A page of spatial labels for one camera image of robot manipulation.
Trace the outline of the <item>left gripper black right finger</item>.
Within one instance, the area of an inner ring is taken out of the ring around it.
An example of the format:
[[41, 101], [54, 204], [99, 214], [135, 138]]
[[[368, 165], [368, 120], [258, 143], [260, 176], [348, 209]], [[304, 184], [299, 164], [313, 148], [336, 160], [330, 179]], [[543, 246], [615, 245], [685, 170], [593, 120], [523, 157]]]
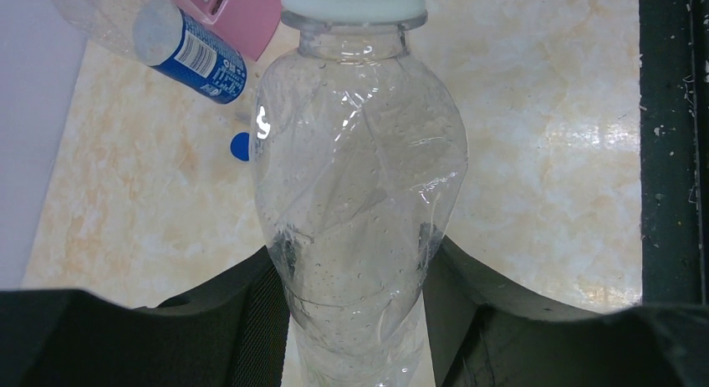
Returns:
[[424, 303], [438, 386], [705, 386], [708, 309], [594, 313], [544, 297], [445, 238]]

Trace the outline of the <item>clear bottle white cap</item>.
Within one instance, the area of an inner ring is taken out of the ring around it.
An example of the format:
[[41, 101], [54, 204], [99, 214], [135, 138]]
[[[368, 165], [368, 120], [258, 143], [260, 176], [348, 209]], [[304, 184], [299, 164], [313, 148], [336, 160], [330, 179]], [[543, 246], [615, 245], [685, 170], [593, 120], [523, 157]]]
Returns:
[[423, 284], [467, 172], [460, 112], [410, 50], [425, 15], [282, 21], [299, 43], [260, 80], [250, 160], [303, 382], [407, 386]]

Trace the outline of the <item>white blue bottle cap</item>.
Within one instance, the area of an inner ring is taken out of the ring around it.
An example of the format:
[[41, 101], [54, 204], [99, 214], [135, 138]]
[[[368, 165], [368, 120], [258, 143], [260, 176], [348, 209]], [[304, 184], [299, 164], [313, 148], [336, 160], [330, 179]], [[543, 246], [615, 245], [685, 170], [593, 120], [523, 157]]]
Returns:
[[281, 0], [281, 4], [305, 18], [338, 23], [393, 23], [426, 11], [426, 0]]

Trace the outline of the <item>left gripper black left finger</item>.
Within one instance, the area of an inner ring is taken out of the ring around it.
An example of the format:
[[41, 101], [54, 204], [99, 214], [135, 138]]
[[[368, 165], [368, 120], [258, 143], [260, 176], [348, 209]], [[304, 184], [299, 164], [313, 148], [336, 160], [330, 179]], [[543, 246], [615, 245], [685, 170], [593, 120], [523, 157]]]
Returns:
[[278, 386], [288, 306], [266, 249], [160, 305], [1, 294], [4, 386]]

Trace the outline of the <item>clear bottle blue label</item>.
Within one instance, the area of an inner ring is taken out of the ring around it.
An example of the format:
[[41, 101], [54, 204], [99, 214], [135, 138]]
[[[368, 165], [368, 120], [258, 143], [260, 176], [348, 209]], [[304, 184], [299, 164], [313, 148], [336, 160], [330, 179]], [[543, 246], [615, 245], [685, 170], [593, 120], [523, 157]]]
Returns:
[[252, 121], [247, 60], [171, 0], [51, 0], [61, 17], [112, 53], [183, 84]]

